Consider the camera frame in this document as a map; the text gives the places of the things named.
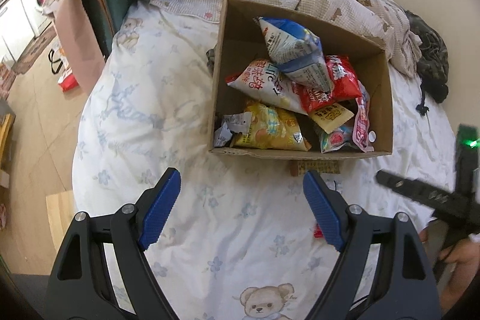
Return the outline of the person's right hand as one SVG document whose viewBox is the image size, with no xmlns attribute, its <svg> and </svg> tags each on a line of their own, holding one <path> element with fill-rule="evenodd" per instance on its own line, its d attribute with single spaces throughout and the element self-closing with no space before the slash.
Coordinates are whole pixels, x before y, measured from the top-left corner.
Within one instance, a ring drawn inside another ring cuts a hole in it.
<svg viewBox="0 0 480 320">
<path fill-rule="evenodd" d="M 470 235 L 454 247 L 442 250 L 438 260 L 454 265 L 448 283 L 439 295 L 442 313 L 446 314 L 461 299 L 479 272 L 479 234 Z"/>
</svg>

